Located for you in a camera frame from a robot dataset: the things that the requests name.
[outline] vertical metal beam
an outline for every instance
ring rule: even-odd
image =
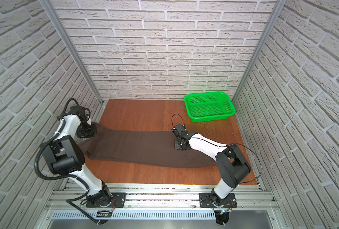
[[[58,34],[62,38],[65,46],[67,47],[67,50],[72,55],[73,60],[77,64],[80,72],[83,75],[83,78],[86,80],[89,88],[92,90],[94,97],[96,97],[99,104],[103,105],[103,99],[97,90],[96,86],[94,85],[91,76],[89,75],[86,66],[84,65],[82,59],[80,58],[80,55],[78,51],[76,50],[73,41],[71,40],[67,30],[65,29],[63,22],[60,20],[59,15],[57,14],[57,11],[55,10],[53,4],[50,0],[40,0],[42,6],[45,9],[45,12],[48,14],[49,18],[51,19],[51,22],[54,24],[55,29],[57,30]]]
[[[275,4],[274,9],[272,10],[272,13],[270,15],[270,19],[268,20],[260,39],[258,40],[258,43],[256,45],[255,51],[253,52],[251,59],[248,62],[247,67],[245,68],[245,71],[243,73],[243,76],[239,82],[239,85],[237,87],[236,93],[234,94],[233,98],[232,98],[232,102],[235,103],[236,99],[238,98],[245,82],[248,79],[248,76],[252,70],[252,67],[254,66],[254,64],[257,61],[257,58],[259,56],[259,54],[261,53],[263,46],[266,44],[266,41],[268,39],[268,36],[270,35],[274,25],[276,24],[276,21],[282,11],[282,8],[284,7],[285,3],[287,0],[278,0]]]

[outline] brick wall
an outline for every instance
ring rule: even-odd
[[[99,113],[40,2],[0,0],[1,229],[33,228],[41,213],[56,182],[37,178],[34,156],[70,97]]]
[[[104,100],[232,96],[275,1],[53,0]]]
[[[286,2],[235,105],[287,226],[339,228],[339,0]]]

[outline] green plastic basket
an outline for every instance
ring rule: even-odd
[[[226,119],[236,113],[236,108],[224,92],[188,94],[185,105],[193,122]]]

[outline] brown cloth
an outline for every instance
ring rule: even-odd
[[[211,157],[198,150],[175,149],[175,135],[172,131],[117,131],[99,123],[96,125],[95,137],[78,144],[89,159],[174,168],[216,166]]]

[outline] wooden table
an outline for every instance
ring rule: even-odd
[[[127,131],[170,131],[171,117],[182,116],[187,130],[199,132],[204,137],[220,143],[243,144],[235,116],[224,120],[191,122],[183,101],[163,100],[114,100],[110,99],[100,123],[110,129]],[[181,123],[181,118],[173,117],[173,124]],[[240,146],[249,161],[245,148]],[[204,184],[216,185],[220,180],[218,167],[179,169],[126,162],[90,160],[86,165],[92,173],[105,183],[143,184]],[[255,178],[253,171],[244,179]],[[244,185],[257,185],[256,181]]]

